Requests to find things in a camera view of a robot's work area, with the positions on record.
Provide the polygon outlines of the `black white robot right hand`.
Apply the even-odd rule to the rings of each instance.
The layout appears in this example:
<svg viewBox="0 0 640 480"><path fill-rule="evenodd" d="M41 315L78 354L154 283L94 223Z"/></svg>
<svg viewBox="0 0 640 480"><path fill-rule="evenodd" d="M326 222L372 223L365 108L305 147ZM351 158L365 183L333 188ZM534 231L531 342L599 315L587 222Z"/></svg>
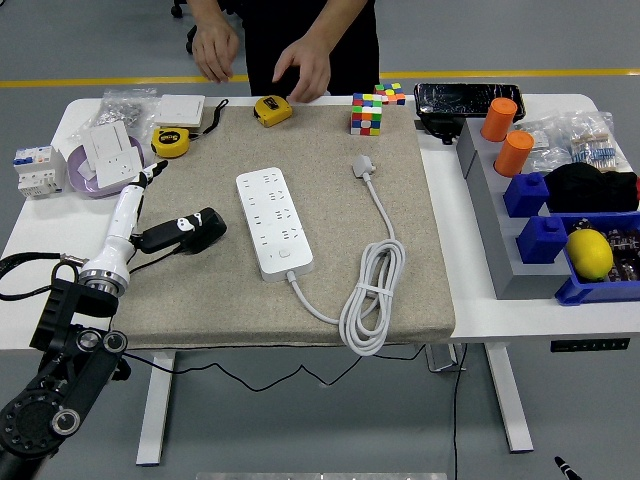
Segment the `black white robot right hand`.
<svg viewBox="0 0 640 480"><path fill-rule="evenodd" d="M555 456L554 461L567 480L582 480L582 477L563 458Z"/></svg>

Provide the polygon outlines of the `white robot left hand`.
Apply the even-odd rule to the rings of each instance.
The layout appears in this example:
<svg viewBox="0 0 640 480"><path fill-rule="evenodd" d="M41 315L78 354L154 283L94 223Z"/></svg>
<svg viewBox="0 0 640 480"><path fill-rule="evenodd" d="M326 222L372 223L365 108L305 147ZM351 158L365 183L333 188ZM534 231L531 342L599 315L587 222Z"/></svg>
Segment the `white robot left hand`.
<svg viewBox="0 0 640 480"><path fill-rule="evenodd" d="M82 267L80 284L102 290L111 288L116 291L115 296L122 295L130 280L127 263L137 248L143 253L156 253L178 244L201 230L212 216L211 209L205 208L157 225L142 234L137 232L145 190L167 166L168 162L163 160L144 168L121 190L102 250Z"/></svg>

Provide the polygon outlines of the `person's right hand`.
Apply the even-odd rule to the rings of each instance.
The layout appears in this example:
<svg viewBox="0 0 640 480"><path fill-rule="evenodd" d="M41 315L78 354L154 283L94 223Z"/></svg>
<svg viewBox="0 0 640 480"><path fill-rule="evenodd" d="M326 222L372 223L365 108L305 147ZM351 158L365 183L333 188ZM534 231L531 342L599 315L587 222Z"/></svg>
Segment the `person's right hand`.
<svg viewBox="0 0 640 480"><path fill-rule="evenodd" d="M238 36L226 20L197 25L192 52L196 66L207 80L228 82L234 75L233 62L238 49Z"/></svg>

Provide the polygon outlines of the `person's left hand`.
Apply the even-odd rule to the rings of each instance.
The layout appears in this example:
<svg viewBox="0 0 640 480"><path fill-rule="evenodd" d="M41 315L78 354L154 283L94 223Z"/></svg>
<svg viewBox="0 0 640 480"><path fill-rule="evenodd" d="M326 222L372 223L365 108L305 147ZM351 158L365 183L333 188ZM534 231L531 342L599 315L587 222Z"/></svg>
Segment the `person's left hand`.
<svg viewBox="0 0 640 480"><path fill-rule="evenodd" d="M272 78L279 82L292 67L299 69L299 79L288 98L293 102L309 103L324 95L330 80L330 44L321 36L307 33L281 53Z"/></svg>

